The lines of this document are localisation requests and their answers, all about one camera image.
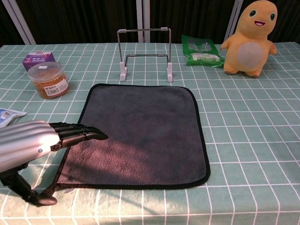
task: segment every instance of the towel black edge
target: towel black edge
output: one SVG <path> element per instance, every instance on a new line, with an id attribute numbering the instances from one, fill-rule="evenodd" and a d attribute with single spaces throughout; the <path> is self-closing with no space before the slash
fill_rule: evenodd
<path id="1" fill-rule="evenodd" d="M 108 83 L 97 83 L 94 86 L 91 87 L 88 96 L 86 98 L 83 110 L 80 114 L 78 123 L 81 123 L 81 119 L 83 118 L 83 115 L 85 113 L 85 109 L 88 105 L 90 96 L 93 92 L 93 90 L 98 87 L 98 86 L 108 86 L 108 87 L 112 87 L 112 86 L 128 86 L 128 87 L 170 87 L 170 86 L 166 86 L 166 85 L 160 85 L 160 86 L 142 86 L 142 85 L 129 85 L 129 84 L 108 84 Z M 66 149 L 66 152 L 61 160 L 60 166 L 56 172 L 56 175 L 53 179 L 52 184 L 45 189 L 42 193 L 46 194 L 46 195 L 53 195 L 53 193 L 55 191 L 61 190 L 61 189 L 66 189 L 66 188 L 92 188 L 92 189 L 133 189 L 133 190 L 146 190 L 146 189 L 185 189 L 185 188 L 193 188 L 199 185 L 204 184 L 208 178 L 210 177 L 210 164 L 209 164 L 209 159 L 208 159 L 208 155 L 207 155 L 207 151 L 206 151 L 206 144 L 205 144 L 205 140 L 204 140 L 204 135 L 203 135 L 203 131 L 202 131 L 202 126 L 201 126 L 201 121 L 200 121 L 200 114 L 199 114 L 199 108 L 198 108 L 198 104 L 196 101 L 196 98 L 194 97 L 192 91 L 186 87 L 181 87 L 181 86 L 172 86 L 172 87 L 176 87 L 176 88 L 183 88 L 185 89 L 192 97 L 192 100 L 194 102 L 194 107 L 195 107 L 195 112 L 196 112 L 196 117 L 197 117 L 197 123 L 198 123 L 198 127 L 199 127 L 199 134 L 200 134 L 200 139 L 201 139 L 201 143 L 202 143 L 202 151 L 204 154 L 204 160 L 205 160 L 205 166 L 206 166 L 206 174 L 203 178 L 196 180 L 194 182 L 190 182 L 190 183 L 183 183 L 183 184 L 171 184 L 171 185 L 105 185 L 105 184 L 65 184 L 65 183 L 57 183 L 61 171 L 64 167 L 65 161 L 67 159 L 68 153 L 70 151 L 71 147 L 68 147 Z"/>

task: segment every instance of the white packet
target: white packet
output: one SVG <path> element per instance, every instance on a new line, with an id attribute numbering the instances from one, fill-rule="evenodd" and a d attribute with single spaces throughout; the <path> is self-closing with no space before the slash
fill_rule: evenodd
<path id="1" fill-rule="evenodd" d="M 21 117 L 26 114 L 26 112 L 0 108 L 0 128 L 6 127 L 14 118 Z"/>

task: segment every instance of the yellow plush toy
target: yellow plush toy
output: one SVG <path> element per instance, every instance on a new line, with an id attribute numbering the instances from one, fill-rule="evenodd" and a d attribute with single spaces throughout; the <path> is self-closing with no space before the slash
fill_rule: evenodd
<path id="1" fill-rule="evenodd" d="M 236 32 L 221 45 L 221 49 L 227 49 L 225 73 L 241 71 L 259 77 L 268 55 L 277 53 L 275 45 L 267 39 L 276 20 L 277 8 L 270 1 L 258 0 L 245 8 Z"/>

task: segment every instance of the silver robotic arm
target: silver robotic arm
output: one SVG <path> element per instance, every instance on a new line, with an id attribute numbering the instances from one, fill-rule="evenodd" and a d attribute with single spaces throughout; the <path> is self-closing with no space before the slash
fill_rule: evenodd
<path id="1" fill-rule="evenodd" d="M 91 139 L 105 140 L 107 135 L 97 128 L 82 124 L 28 121 L 0 129 L 0 180 L 4 186 L 36 206 L 54 205 L 52 196 L 31 189 L 18 171 L 36 158 Z"/>

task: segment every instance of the plastic bag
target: plastic bag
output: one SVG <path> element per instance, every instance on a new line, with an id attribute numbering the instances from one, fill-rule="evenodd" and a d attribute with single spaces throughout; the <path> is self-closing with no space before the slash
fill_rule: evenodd
<path id="1" fill-rule="evenodd" d="M 0 108 L 0 128 L 6 127 L 14 118 L 21 117 L 26 114 L 26 112 Z"/>
<path id="2" fill-rule="evenodd" d="M 210 39 L 198 39 L 181 35 L 183 54 L 188 58 L 187 66 L 220 67 L 224 59 Z"/>

